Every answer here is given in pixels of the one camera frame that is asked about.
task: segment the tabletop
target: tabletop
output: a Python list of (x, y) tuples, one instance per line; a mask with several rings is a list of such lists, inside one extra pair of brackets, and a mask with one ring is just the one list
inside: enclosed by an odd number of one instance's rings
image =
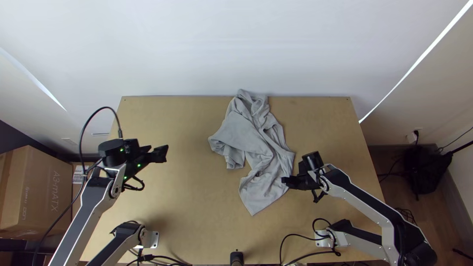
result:
[[(137, 176), (145, 189), (125, 191), (106, 211), (81, 257), (89, 261), (113, 238), (108, 234), (128, 220), (159, 231), (157, 249), (143, 254), (165, 255), (190, 264), (228, 264), (232, 251), (246, 264), (278, 264), (283, 237), (298, 233), (314, 237), (312, 221), (334, 223), (349, 219), (373, 233), (380, 228), (342, 199), (325, 196), (313, 203), (310, 191), (289, 190), (266, 209), (251, 216), (238, 195), (240, 178), (250, 171), (227, 170), (225, 159), (212, 152), (207, 138), (220, 127), (232, 97), (122, 97), (118, 116), (124, 138), (140, 145), (169, 145), (168, 162), (150, 164)], [(319, 151), (324, 163), (347, 173), (352, 182), (384, 201), (358, 118), (347, 97), (270, 97), (270, 111), (284, 128), (288, 147), (296, 153), (293, 174), (301, 156)], [(111, 138), (116, 137), (116, 125)], [(326, 227), (323, 222), (316, 228)], [(282, 257), (289, 262), (324, 251), (313, 241), (289, 237)], [(373, 260), (354, 248), (339, 248), (342, 256), (323, 254), (301, 262)], [(126, 253), (120, 262), (134, 260)]]

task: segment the label sticker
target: label sticker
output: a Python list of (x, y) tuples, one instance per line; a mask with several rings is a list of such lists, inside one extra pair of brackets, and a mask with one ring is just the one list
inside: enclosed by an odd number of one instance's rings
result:
[(76, 166), (74, 176), (72, 177), (73, 184), (82, 184), (82, 166)]

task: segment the gray cloth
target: gray cloth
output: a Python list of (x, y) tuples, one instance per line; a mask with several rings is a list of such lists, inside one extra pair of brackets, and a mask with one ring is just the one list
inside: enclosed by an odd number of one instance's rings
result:
[(288, 188), (281, 177), (292, 174), (294, 153), (282, 126), (270, 113), (268, 97), (239, 90), (227, 108), (220, 129), (208, 138), (212, 151), (225, 157), (227, 169), (251, 166), (238, 189), (251, 215), (280, 198)]

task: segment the wooden floor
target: wooden floor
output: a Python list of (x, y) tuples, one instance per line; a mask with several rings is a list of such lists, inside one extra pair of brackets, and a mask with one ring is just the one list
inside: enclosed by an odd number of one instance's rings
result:
[[(387, 173), (399, 158), (404, 148), (400, 147), (370, 147), (370, 154), (374, 168), (378, 174)], [(401, 171), (402, 164), (393, 169)], [(438, 188), (435, 192), (420, 195), (416, 201), (409, 184), (398, 176), (390, 176), (381, 182), (381, 189), (386, 203), (393, 208), (399, 207), (409, 209), (413, 213), (417, 225), (422, 229), (438, 256), (439, 266), (471, 266), (472, 261), (452, 252), (452, 248), (463, 249), (458, 232), (454, 227), (448, 207), (445, 203), (442, 190)], [(369, 265), (387, 265), (385, 262), (369, 262)]]

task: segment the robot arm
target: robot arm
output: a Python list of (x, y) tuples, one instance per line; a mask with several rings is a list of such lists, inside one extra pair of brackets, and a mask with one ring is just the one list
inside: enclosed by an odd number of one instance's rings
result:
[[(317, 246), (355, 246), (391, 266), (432, 266), (437, 262), (435, 251), (420, 228), (354, 185), (340, 169), (330, 164), (324, 165), (318, 152), (304, 155), (299, 171), (297, 176), (284, 177), (282, 182), (291, 189), (312, 190), (314, 202), (324, 195), (341, 198), (381, 226), (382, 230), (381, 235), (370, 233), (353, 227), (350, 221), (344, 219), (317, 231), (319, 235), (330, 236), (319, 240)], [(315, 193), (317, 189), (322, 191), (319, 196)]]
[[(102, 162), (92, 169), (81, 194), (81, 207), (59, 244), (50, 266), (75, 266), (89, 242), (102, 214), (110, 209), (125, 189), (142, 190), (144, 183), (136, 174), (149, 163), (166, 162), (168, 146), (140, 147), (137, 139), (113, 139), (99, 145)], [(100, 177), (100, 171), (106, 177)], [(141, 188), (127, 184), (131, 179), (141, 183)], [(156, 248), (159, 233), (147, 231), (145, 226), (134, 221), (117, 226), (115, 237), (88, 265), (116, 265), (123, 254), (135, 246)]]

